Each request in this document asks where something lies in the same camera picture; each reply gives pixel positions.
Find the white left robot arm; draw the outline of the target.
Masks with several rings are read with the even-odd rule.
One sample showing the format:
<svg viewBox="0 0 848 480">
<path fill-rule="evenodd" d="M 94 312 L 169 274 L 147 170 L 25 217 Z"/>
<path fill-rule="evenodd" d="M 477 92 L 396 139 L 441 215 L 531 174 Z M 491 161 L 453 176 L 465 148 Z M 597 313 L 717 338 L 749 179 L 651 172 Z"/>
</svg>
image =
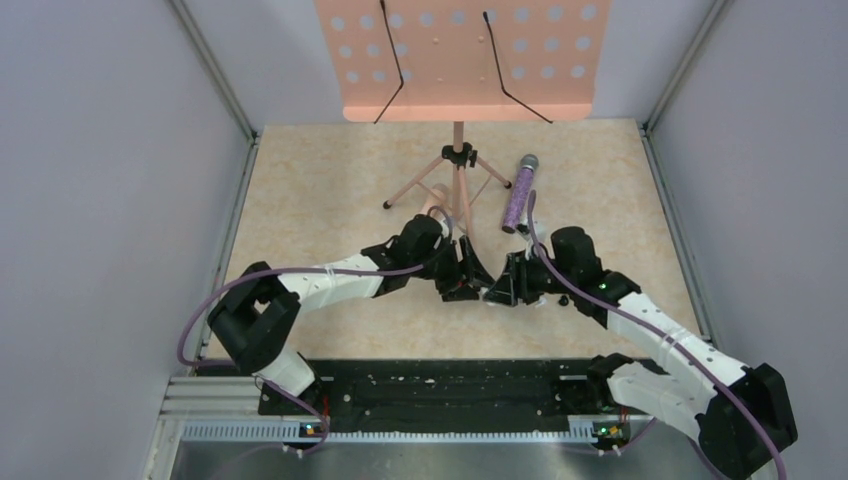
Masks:
<svg viewBox="0 0 848 480">
<path fill-rule="evenodd" d="M 397 235 L 345 259 L 315 267 L 249 266 L 231 283 L 206 323 L 237 370 L 282 389 L 297 413 L 319 404 L 319 377 L 286 341 L 296 319 L 352 299 L 395 292 L 413 279 L 429 280 L 444 302 L 477 300 L 494 278 L 470 239 L 454 239 L 448 225 L 417 214 Z"/>
</svg>

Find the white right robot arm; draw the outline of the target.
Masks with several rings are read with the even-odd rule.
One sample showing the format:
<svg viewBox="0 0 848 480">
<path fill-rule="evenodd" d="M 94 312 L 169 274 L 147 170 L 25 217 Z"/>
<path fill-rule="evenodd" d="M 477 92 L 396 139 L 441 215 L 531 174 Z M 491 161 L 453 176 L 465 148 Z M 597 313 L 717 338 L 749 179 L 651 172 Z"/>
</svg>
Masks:
<svg viewBox="0 0 848 480">
<path fill-rule="evenodd" d="M 730 479 L 752 479 L 773 466 L 798 439 L 783 376 L 763 363 L 751 367 L 719 351 L 668 316 L 626 275 L 603 267 L 580 227 L 555 231 L 550 246 L 532 239 L 510 253 L 484 299 L 532 304 L 561 295 L 581 314 L 630 341 L 658 367 L 623 354 L 593 358 L 586 397 L 600 412 L 618 406 L 644 412 L 694 442 L 711 466 Z"/>
</svg>

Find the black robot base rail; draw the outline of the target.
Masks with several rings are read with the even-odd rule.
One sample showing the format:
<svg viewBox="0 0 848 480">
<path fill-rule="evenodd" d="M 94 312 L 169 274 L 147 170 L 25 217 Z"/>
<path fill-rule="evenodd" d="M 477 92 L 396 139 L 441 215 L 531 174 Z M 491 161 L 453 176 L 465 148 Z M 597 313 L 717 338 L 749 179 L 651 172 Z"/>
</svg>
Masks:
<svg viewBox="0 0 848 480">
<path fill-rule="evenodd" d="M 261 379 L 258 412 L 299 422 L 298 445 L 332 441 L 541 441 L 622 454 L 657 421 L 591 392 L 587 359 L 313 360 L 291 400 Z"/>
</svg>

